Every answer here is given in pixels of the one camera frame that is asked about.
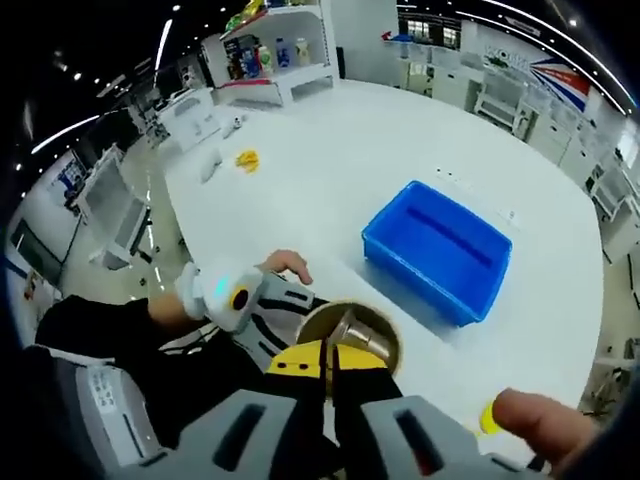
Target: yellow object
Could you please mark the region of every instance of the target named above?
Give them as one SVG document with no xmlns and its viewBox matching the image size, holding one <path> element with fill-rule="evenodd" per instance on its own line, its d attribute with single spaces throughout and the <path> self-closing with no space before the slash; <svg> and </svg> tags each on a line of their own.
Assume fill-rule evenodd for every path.
<svg viewBox="0 0 640 480">
<path fill-rule="evenodd" d="M 242 18 L 249 19 L 264 7 L 264 0 L 251 0 L 242 10 Z"/>
<path fill-rule="evenodd" d="M 480 416 L 480 429 L 487 435 L 494 435 L 502 431 L 500 425 L 498 425 L 493 419 L 493 400 L 491 401 L 491 403 L 489 403 L 489 405 L 487 405 L 487 407 L 482 412 L 482 415 Z"/>
<path fill-rule="evenodd" d="M 292 377 L 320 378 L 322 340 L 294 345 L 273 357 L 267 373 Z"/>
<path fill-rule="evenodd" d="M 351 347 L 349 345 L 336 345 L 340 370 L 370 370 L 373 368 L 387 368 L 384 360 L 376 357 L 366 350 Z"/>
<path fill-rule="evenodd" d="M 244 168 L 247 173 L 258 169 L 260 158 L 255 150 L 246 150 L 236 157 L 236 166 Z"/>
<path fill-rule="evenodd" d="M 238 294 L 243 290 L 248 290 L 248 288 L 242 285 L 241 287 L 236 288 L 229 297 L 229 306 L 231 307 L 231 310 L 236 310 L 234 302 L 236 301 L 236 297 L 238 296 Z"/>
</svg>

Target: white bottle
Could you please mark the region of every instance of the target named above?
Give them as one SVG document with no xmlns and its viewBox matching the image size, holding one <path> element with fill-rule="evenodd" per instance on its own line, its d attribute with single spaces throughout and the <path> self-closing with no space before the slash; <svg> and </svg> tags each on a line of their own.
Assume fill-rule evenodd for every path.
<svg viewBox="0 0 640 480">
<path fill-rule="evenodd" d="M 296 41 L 296 56 L 298 57 L 298 65 L 301 67 L 311 64 L 309 43 L 304 38 L 299 38 Z"/>
</svg>

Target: finger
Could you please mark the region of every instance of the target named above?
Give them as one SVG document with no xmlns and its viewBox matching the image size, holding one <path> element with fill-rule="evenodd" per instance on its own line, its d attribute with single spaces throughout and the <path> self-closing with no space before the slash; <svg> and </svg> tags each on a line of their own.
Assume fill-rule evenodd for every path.
<svg viewBox="0 0 640 480">
<path fill-rule="evenodd" d="M 566 465 L 596 435 L 594 424 L 580 412 L 542 395 L 511 389 L 496 398 L 493 417 L 554 468 Z"/>
<path fill-rule="evenodd" d="M 309 274 L 307 268 L 307 261 L 300 256 L 297 252 L 286 251 L 283 252 L 282 260 L 285 263 L 285 267 L 295 273 L 300 281 L 305 285 L 311 285 L 313 279 Z"/>
</svg>

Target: sign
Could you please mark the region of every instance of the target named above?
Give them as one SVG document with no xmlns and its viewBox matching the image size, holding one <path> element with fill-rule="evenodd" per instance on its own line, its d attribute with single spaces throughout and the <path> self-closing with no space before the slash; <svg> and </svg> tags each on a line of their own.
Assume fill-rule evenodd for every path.
<svg viewBox="0 0 640 480">
<path fill-rule="evenodd" d="M 532 63 L 530 70 L 540 83 L 584 112 L 591 88 L 586 78 L 553 58 Z"/>
</svg>

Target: blue plastic bin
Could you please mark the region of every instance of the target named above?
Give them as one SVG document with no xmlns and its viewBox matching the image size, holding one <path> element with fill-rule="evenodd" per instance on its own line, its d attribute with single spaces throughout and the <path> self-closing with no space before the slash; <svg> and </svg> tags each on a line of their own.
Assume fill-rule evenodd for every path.
<svg viewBox="0 0 640 480">
<path fill-rule="evenodd" d="M 362 239 L 365 257 L 460 327 L 486 318 L 511 256 L 507 237 L 418 181 L 375 216 Z"/>
</svg>

